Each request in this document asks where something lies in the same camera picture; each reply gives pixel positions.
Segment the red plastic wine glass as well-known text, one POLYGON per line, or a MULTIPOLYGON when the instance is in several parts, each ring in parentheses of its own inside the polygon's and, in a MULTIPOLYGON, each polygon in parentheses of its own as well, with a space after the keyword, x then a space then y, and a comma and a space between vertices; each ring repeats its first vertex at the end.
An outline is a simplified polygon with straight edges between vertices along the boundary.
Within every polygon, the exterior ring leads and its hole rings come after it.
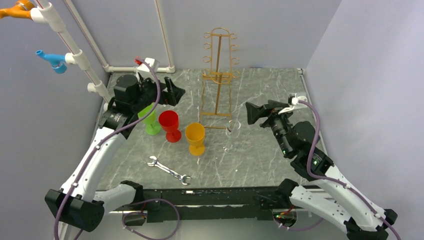
POLYGON ((170 143, 178 142, 182 134, 179 130, 179 116, 173 110, 166 110, 158 117, 158 122, 162 129, 166 132, 166 139, 170 143))

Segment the clear wine glass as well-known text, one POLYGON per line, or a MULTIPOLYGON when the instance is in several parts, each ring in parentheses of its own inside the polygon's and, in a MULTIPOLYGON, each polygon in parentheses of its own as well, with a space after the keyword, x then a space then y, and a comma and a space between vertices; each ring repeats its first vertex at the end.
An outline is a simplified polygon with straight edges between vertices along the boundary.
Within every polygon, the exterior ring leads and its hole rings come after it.
POLYGON ((230 120, 225 127, 227 142, 223 145, 224 152, 232 154, 236 151, 235 141, 240 135, 241 123, 238 120, 230 120))

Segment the green plastic wine glass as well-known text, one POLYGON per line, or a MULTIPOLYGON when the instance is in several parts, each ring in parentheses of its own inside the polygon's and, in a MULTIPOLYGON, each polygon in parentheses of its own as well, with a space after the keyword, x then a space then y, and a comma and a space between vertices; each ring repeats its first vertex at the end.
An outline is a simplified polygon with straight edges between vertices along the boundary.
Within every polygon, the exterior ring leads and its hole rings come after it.
MULTIPOLYGON (((154 103, 151 103, 149 106, 145 107, 143 110, 141 110, 137 115, 138 118, 141 119, 144 117, 154 106, 154 103)), ((160 130, 161 126, 156 121, 156 111, 153 110, 144 120, 141 121, 145 125, 145 132, 148 135, 157 135, 160 130)))

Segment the orange plastic wine glass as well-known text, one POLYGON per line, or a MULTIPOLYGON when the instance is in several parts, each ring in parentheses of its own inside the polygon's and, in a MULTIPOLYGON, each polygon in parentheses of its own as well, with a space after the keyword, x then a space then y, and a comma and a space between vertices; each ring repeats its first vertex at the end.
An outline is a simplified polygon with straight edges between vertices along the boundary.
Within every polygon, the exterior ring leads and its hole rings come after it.
POLYGON ((198 122, 190 123, 185 129, 188 150, 194 156, 201 156, 205 152, 205 128, 198 122))

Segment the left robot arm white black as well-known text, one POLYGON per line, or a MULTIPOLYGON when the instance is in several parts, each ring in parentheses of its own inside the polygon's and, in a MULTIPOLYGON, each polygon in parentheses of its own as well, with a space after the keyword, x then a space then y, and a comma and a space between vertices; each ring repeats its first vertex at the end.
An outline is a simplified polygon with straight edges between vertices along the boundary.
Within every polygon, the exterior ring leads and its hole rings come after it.
POLYGON ((105 214, 125 205, 131 210, 143 205, 143 186, 138 183, 125 180, 100 193, 97 193, 98 185, 116 152, 140 122, 138 114, 155 104, 176 106, 185 92, 169 77, 161 82, 126 74, 116 80, 114 96, 100 118, 88 151, 67 181, 45 195, 44 200, 55 217, 56 234, 60 223, 92 232, 105 214))

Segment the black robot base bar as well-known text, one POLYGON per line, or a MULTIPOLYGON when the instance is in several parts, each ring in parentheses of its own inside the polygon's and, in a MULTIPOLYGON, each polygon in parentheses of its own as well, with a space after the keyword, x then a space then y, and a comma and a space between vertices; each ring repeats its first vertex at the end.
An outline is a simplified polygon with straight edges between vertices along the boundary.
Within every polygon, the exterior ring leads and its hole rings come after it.
POLYGON ((176 220, 256 219, 274 217, 293 223, 297 207, 276 196, 275 186, 223 188, 144 189, 143 200, 119 207, 120 211, 143 212, 148 223, 176 220))

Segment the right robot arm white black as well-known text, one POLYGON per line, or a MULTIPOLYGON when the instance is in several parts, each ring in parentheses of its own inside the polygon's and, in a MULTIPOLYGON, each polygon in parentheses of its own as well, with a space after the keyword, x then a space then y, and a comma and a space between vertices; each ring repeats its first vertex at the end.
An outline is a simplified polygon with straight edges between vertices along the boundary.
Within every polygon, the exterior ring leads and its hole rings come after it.
POLYGON ((280 207, 293 205, 311 211, 339 228, 350 240, 386 240, 389 233, 400 238, 394 228, 397 213, 369 200, 345 178, 334 161, 317 148, 321 126, 317 110, 313 110, 315 124, 290 122, 296 108, 312 108, 311 103, 291 97, 288 103, 269 100, 258 106, 246 102, 245 107, 248 124, 264 119, 260 126, 272 130, 283 156, 290 159, 295 172, 331 196, 326 199, 286 178, 275 191, 280 207))

